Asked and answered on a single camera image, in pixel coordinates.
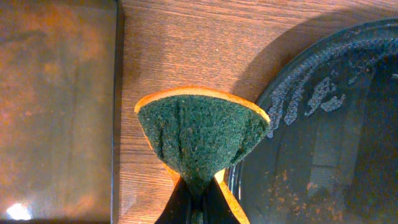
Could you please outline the orange green sponge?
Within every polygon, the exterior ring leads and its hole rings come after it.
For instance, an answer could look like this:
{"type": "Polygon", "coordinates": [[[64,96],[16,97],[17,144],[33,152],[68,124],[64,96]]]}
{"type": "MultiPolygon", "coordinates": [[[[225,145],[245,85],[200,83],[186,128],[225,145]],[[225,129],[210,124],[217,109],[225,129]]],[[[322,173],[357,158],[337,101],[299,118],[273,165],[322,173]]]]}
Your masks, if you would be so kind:
{"type": "Polygon", "coordinates": [[[265,137],[270,119],[258,105],[219,90],[185,86],[143,97],[134,108],[150,148],[176,186],[192,196],[190,223],[204,223],[203,193],[214,177],[239,223],[248,218],[223,180],[265,137]]]}

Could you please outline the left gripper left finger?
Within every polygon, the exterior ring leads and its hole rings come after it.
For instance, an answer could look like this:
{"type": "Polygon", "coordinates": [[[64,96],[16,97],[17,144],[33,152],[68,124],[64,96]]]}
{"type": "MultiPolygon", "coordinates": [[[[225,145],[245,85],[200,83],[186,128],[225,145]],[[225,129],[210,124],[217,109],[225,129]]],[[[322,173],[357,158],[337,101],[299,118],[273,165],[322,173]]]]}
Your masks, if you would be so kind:
{"type": "Polygon", "coordinates": [[[155,224],[190,224],[192,196],[186,182],[179,178],[164,211],[155,224]]]}

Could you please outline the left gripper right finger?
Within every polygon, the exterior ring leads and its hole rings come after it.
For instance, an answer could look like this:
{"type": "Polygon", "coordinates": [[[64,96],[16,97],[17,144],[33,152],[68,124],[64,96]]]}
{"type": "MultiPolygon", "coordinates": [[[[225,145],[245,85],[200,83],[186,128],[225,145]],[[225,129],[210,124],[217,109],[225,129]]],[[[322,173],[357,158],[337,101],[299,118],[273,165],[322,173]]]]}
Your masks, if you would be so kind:
{"type": "Polygon", "coordinates": [[[203,193],[204,224],[239,224],[213,177],[203,193]]]}

